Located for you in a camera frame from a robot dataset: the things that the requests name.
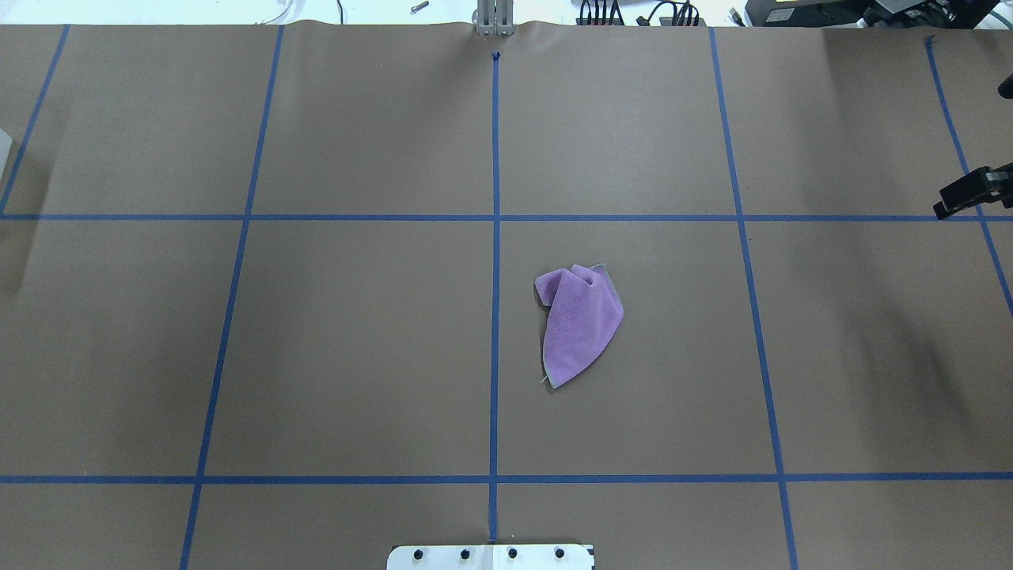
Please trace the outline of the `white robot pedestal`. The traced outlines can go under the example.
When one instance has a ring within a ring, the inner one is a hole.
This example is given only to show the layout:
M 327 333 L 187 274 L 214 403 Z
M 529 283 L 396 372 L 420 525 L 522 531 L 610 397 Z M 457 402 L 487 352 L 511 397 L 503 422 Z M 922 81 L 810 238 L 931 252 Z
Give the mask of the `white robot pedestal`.
M 582 544 L 401 545 L 387 569 L 594 569 L 594 547 Z

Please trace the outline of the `black connector block left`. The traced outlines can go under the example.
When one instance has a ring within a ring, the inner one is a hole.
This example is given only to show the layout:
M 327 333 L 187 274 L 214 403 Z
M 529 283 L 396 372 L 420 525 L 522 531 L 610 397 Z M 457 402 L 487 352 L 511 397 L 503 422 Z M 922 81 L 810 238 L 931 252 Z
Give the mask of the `black connector block left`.
M 623 26 L 625 21 L 619 1 L 579 1 L 578 26 Z

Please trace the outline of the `purple cloth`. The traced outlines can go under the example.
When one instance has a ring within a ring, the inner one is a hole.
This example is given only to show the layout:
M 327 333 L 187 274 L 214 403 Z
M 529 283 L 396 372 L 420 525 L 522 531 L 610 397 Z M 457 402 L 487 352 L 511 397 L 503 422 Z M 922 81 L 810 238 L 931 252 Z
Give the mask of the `purple cloth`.
M 624 306 L 607 264 L 556 269 L 539 275 L 534 289 L 548 310 L 544 380 L 557 390 L 605 352 L 624 320 Z

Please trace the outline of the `black connector block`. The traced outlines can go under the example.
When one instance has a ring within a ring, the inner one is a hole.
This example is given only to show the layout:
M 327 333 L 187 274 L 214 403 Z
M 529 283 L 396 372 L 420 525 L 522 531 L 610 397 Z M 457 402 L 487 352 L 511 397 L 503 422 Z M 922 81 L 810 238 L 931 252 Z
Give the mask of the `black connector block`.
M 579 1 L 578 26 L 623 26 L 625 21 L 619 1 Z
M 670 8 L 670 15 L 663 15 L 661 10 Z M 639 26 L 657 25 L 659 28 L 699 28 L 706 23 L 700 11 L 691 1 L 658 1 L 648 14 L 637 16 Z

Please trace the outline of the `black monitor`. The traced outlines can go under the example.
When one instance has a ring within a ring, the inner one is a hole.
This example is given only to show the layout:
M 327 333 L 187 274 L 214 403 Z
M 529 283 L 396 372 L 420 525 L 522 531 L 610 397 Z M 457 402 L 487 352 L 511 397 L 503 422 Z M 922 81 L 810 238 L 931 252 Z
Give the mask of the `black monitor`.
M 1000 1 L 746 1 L 755 28 L 975 29 Z

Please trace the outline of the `black connector block right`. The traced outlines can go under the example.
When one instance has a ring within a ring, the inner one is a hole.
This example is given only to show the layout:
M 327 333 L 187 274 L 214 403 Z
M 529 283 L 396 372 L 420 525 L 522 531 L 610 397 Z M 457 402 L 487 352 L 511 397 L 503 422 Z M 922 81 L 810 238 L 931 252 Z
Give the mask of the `black connector block right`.
M 670 15 L 663 15 L 661 10 L 670 8 Z M 700 11 L 691 1 L 658 1 L 648 14 L 637 16 L 639 26 L 657 25 L 659 28 L 699 28 L 706 23 Z

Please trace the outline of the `aluminium frame post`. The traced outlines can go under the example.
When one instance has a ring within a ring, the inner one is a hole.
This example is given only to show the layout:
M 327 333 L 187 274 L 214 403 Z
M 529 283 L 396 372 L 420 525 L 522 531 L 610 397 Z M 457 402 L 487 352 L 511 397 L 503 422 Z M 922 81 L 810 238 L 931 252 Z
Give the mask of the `aluminium frame post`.
M 479 0 L 472 15 L 478 36 L 508 37 L 516 32 L 513 0 Z

